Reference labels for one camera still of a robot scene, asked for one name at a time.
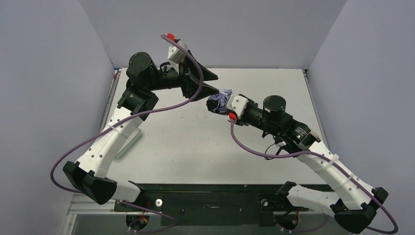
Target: screw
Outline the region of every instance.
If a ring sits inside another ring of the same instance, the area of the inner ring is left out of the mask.
[[[163,201],[161,199],[156,200],[156,206],[161,207],[163,205]]]

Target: purple cloth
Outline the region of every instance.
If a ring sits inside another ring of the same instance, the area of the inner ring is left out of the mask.
[[[226,103],[230,95],[232,94],[231,89],[220,89],[218,94],[211,95],[208,100],[216,100],[218,101],[218,106],[214,109],[214,111],[218,114],[225,115],[227,112]]]

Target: black cylinder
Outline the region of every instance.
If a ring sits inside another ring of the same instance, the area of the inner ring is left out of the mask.
[[[134,86],[147,87],[157,76],[157,67],[149,54],[138,52],[131,56],[126,73]]]
[[[279,121],[285,116],[285,99],[279,95],[270,95],[264,99],[263,115],[268,121]]]

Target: gray wall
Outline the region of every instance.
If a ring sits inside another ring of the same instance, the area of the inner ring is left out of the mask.
[[[50,168],[97,133],[114,70],[77,0],[1,2],[0,234],[57,234],[72,194]]]
[[[328,143],[413,234],[415,1],[348,0],[308,76]],[[374,227],[392,229],[383,212]]]
[[[110,59],[148,52],[160,64],[171,32],[213,68],[308,68],[346,0],[80,0]]]

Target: white platform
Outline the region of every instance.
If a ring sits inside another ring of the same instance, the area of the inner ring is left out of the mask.
[[[287,101],[287,112],[321,135],[302,70],[210,69],[219,76],[208,84],[232,89],[262,107],[265,97],[277,94]],[[123,69],[111,106],[116,108],[128,77]],[[180,89],[157,91],[156,108],[184,101]],[[172,111],[150,114],[140,126],[142,136],[126,155],[115,160],[107,177],[118,182],[177,184],[324,184],[296,159],[266,161],[245,152],[230,135],[226,116],[207,111],[206,99]],[[237,126],[236,136],[248,147],[263,152],[273,143],[262,131]]]

